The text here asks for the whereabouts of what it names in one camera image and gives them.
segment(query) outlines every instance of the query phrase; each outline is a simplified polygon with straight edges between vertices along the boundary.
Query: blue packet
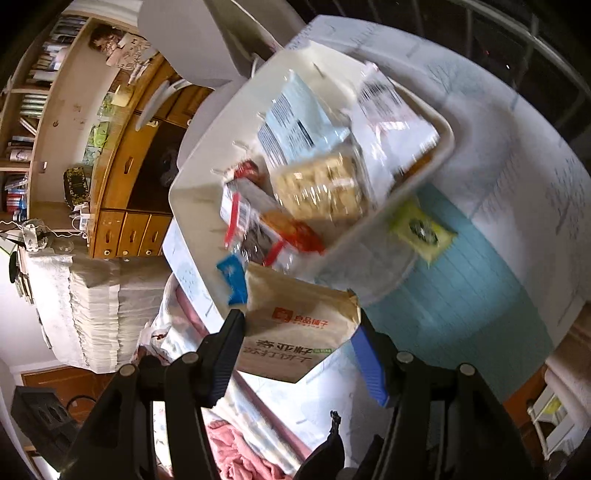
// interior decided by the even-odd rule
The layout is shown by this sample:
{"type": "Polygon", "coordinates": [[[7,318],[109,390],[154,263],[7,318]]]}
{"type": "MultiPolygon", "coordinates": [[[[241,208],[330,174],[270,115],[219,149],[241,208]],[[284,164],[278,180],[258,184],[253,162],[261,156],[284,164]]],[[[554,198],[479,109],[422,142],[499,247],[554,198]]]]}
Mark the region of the blue packet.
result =
{"type": "Polygon", "coordinates": [[[347,127],[332,124],[312,90],[292,70],[257,137],[270,170],[327,154],[349,133],[347,127]]]}
{"type": "Polygon", "coordinates": [[[222,272],[227,284],[232,289],[232,295],[230,295],[228,305],[246,303],[248,299],[246,280],[244,279],[244,269],[238,257],[234,254],[228,255],[216,266],[222,272]]]}

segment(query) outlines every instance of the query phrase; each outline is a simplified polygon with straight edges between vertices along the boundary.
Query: wall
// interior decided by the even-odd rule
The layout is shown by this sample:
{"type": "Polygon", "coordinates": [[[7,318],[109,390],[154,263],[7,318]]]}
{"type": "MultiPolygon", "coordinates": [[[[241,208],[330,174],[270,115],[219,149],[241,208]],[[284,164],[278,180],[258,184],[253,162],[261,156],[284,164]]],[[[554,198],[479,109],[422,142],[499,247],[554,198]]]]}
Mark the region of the wall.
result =
{"type": "Polygon", "coordinates": [[[9,256],[0,250],[0,359],[12,372],[54,366],[37,310],[18,296],[8,278],[9,256]]]}

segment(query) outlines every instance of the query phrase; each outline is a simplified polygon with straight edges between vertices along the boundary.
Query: bookshelf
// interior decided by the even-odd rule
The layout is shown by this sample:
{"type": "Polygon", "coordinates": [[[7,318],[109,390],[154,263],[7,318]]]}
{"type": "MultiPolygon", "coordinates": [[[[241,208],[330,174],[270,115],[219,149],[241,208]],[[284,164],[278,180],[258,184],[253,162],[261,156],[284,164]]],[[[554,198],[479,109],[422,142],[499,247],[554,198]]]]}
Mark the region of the bookshelf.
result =
{"type": "MultiPolygon", "coordinates": [[[[0,158],[0,181],[4,184],[4,177],[9,174],[27,173],[27,216],[42,219],[55,231],[75,231],[69,218],[70,208],[64,202],[63,174],[81,162],[96,112],[119,72],[118,68],[106,65],[103,54],[88,46],[92,31],[101,23],[109,22],[93,17],[87,19],[68,47],[51,86],[25,82],[54,25],[41,32],[8,82],[0,112],[2,156],[19,123],[25,96],[47,96],[38,117],[30,161],[0,158]]],[[[11,219],[11,213],[0,212],[0,220],[11,219]]]]}

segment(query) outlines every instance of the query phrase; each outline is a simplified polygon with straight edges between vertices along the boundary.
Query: paper bag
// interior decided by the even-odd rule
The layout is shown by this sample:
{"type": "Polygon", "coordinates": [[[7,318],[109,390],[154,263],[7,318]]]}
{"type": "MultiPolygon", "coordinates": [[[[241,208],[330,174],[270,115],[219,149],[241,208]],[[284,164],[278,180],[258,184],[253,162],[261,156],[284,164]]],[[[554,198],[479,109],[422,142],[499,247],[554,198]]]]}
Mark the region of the paper bag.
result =
{"type": "Polygon", "coordinates": [[[246,270],[244,342],[236,367],[296,383],[351,338],[361,321],[357,297],[261,267],[246,270]]]}

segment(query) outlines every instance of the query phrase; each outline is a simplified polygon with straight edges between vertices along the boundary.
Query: wooden drawer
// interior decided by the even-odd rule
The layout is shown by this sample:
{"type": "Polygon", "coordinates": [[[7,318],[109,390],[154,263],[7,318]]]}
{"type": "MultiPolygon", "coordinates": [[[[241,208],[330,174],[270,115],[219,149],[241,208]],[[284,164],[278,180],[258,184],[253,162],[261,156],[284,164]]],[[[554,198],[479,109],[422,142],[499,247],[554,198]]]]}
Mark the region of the wooden drawer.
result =
{"type": "MultiPolygon", "coordinates": [[[[174,71],[174,69],[170,66],[170,63],[165,61],[162,66],[158,69],[158,71],[152,77],[152,81],[147,86],[142,98],[139,99],[139,102],[135,109],[138,112],[143,112],[146,104],[152,98],[154,92],[158,89],[158,87],[162,84],[163,81],[169,80],[173,83],[175,80],[180,79],[180,76],[174,71]]],[[[174,105],[175,101],[177,100],[180,92],[175,92],[171,95],[167,100],[158,108],[158,111],[154,114],[156,118],[164,119],[166,115],[170,112],[170,109],[174,105]]]]}
{"type": "Polygon", "coordinates": [[[172,124],[187,128],[189,120],[193,118],[199,105],[212,93],[213,90],[207,87],[190,85],[180,91],[177,101],[170,109],[166,120],[172,124]]]}
{"type": "Polygon", "coordinates": [[[125,212],[100,211],[95,229],[94,258],[115,257],[124,216],[125,212]]]}
{"type": "Polygon", "coordinates": [[[118,257],[137,257],[139,245],[144,237],[149,213],[126,213],[123,220],[123,228],[117,246],[118,257]]]}
{"type": "Polygon", "coordinates": [[[150,215],[148,226],[139,246],[138,257],[155,257],[160,253],[160,247],[166,235],[171,217],[164,215],[150,215]]]}

